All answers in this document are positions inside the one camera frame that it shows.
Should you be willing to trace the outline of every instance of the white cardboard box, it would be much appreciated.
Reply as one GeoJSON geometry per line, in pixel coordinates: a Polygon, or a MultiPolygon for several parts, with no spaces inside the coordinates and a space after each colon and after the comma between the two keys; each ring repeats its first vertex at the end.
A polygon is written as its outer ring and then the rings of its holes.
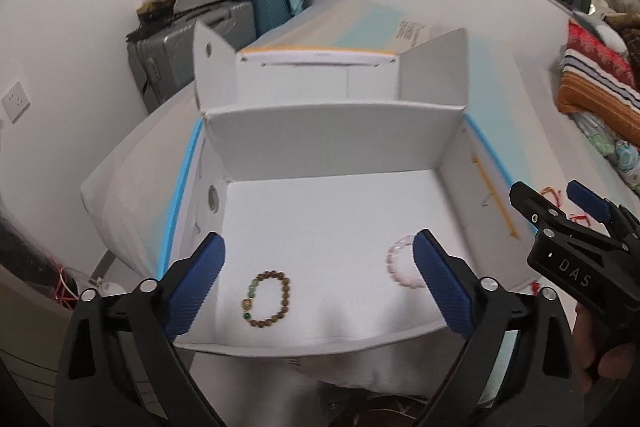
{"type": "MultiPolygon", "coordinates": [[[[531,277],[524,263],[530,243],[518,239],[517,256],[500,248],[515,241],[513,227],[530,233],[526,223],[508,226],[500,204],[479,202],[489,216],[482,227],[489,229],[478,233],[491,240],[470,251],[459,218],[471,229],[474,219],[453,206],[467,203],[458,182],[471,182],[460,186],[476,203],[485,197],[483,175],[495,176],[490,161],[478,169],[482,144],[463,123],[466,30],[399,55],[258,55],[236,56],[206,26],[196,26],[204,129],[194,134],[169,262],[188,257],[209,231],[225,239],[226,262],[178,345],[243,357],[299,357],[437,330],[444,320],[429,291],[401,287],[386,270],[388,248],[422,229],[477,272],[500,269],[508,260],[513,269],[505,286],[531,277]],[[461,162],[465,155],[476,160],[461,162]],[[290,278],[290,311],[273,327],[258,329],[242,318],[241,301],[264,270],[290,278]]],[[[416,271],[410,249],[399,266],[416,271]]],[[[252,315],[271,316],[279,301],[279,285],[261,283],[252,315]]]]}

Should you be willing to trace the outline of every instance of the finger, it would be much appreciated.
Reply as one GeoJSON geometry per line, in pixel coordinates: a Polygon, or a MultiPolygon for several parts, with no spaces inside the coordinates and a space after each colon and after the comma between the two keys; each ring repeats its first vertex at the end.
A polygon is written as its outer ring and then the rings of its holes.
{"type": "Polygon", "coordinates": [[[578,365],[586,369],[591,366],[596,359],[596,348],[591,338],[593,329],[593,318],[586,309],[578,309],[574,326],[574,351],[578,365]]]}
{"type": "Polygon", "coordinates": [[[590,391],[591,386],[593,385],[593,380],[591,380],[591,377],[587,374],[586,371],[583,371],[581,369],[578,370],[578,382],[580,383],[582,394],[587,394],[590,391]]]}
{"type": "Polygon", "coordinates": [[[636,346],[623,344],[608,351],[598,365],[598,373],[609,380],[622,380],[631,371],[636,357],[636,346]]]}

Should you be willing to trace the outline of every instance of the metal rivet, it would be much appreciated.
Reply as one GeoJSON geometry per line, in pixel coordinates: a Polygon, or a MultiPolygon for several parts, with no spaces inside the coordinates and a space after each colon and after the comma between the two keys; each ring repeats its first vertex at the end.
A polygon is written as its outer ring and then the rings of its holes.
{"type": "Polygon", "coordinates": [[[88,288],[82,292],[80,299],[84,302],[91,302],[94,300],[95,296],[98,295],[98,292],[93,288],[88,288]]]}
{"type": "Polygon", "coordinates": [[[158,281],[155,279],[147,279],[140,283],[140,291],[142,293],[151,293],[156,288],[158,288],[158,281]]]}
{"type": "Polygon", "coordinates": [[[542,296],[548,301],[555,301],[558,298],[558,294],[553,288],[542,288],[540,293],[542,293],[542,296]]]}
{"type": "Polygon", "coordinates": [[[209,187],[209,209],[214,214],[220,210],[220,198],[218,197],[218,191],[213,185],[209,187]]]}
{"type": "Polygon", "coordinates": [[[482,279],[480,281],[480,285],[488,292],[495,292],[499,286],[497,280],[491,279],[491,277],[485,277],[482,279]]]}

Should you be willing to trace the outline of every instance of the gray suitcase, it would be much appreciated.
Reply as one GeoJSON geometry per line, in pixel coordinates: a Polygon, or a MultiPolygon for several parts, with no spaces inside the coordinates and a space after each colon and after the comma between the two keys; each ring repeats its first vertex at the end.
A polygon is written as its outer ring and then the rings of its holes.
{"type": "Polygon", "coordinates": [[[197,9],[149,38],[130,42],[129,66],[149,113],[193,81],[193,27],[201,21],[236,50],[255,41],[254,8],[223,2],[197,9]]]}

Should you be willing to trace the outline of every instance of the wall socket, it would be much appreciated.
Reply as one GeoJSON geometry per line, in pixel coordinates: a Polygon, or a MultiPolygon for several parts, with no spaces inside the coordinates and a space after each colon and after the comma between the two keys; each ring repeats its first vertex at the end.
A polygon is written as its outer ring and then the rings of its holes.
{"type": "Polygon", "coordinates": [[[20,82],[16,82],[14,87],[9,89],[7,94],[2,97],[2,105],[4,105],[4,110],[11,123],[15,123],[31,105],[20,82]]]}

